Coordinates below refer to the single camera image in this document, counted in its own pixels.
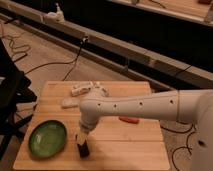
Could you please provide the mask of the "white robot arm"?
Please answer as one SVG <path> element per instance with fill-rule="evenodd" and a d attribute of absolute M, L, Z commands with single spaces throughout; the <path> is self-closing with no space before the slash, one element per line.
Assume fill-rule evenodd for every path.
<path fill-rule="evenodd" d="M 79 109 L 79 127 L 85 133 L 93 131 L 104 116 L 197 124 L 190 171 L 213 171 L 213 89 L 109 97 L 103 88 L 93 88 L 81 100 Z"/>

